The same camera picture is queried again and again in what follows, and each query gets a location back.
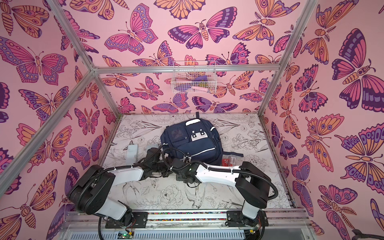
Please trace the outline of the navy blue backpack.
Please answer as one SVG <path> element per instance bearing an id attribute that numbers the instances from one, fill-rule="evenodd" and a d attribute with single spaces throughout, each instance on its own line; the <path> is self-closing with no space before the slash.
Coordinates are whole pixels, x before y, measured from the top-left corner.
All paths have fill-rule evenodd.
<path id="1" fill-rule="evenodd" d="M 208 120 L 195 118 L 167 126 L 161 135 L 163 150 L 170 157 L 191 161 L 200 161 L 209 165 L 220 166 L 224 155 L 243 157 L 236 152 L 223 150 L 220 134 Z"/>

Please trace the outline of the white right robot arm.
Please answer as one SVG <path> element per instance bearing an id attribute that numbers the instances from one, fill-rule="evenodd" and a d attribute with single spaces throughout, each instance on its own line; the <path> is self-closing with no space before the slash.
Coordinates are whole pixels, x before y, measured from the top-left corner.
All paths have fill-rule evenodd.
<path id="1" fill-rule="evenodd" d="M 267 207 L 268 201 L 279 195 L 272 180 L 250 162 L 243 162 L 240 166 L 220 167 L 199 161 L 185 163 L 166 158 L 165 163 L 185 184 L 217 183 L 236 189 L 244 199 L 242 215 L 249 220 L 255 220 L 259 211 Z"/>

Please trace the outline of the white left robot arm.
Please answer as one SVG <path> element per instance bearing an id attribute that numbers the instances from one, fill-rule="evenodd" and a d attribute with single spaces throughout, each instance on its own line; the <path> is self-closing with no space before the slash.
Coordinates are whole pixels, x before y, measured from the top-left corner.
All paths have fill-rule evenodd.
<path id="1" fill-rule="evenodd" d="M 161 147 L 147 150 L 145 158 L 132 166 L 104 169 L 92 166 L 66 194 L 75 205 L 75 211 L 115 220 L 123 226 L 133 221 L 133 210 L 126 204 L 109 197 L 112 187 L 139 182 L 159 173 L 163 176 L 167 167 L 160 162 Z"/>

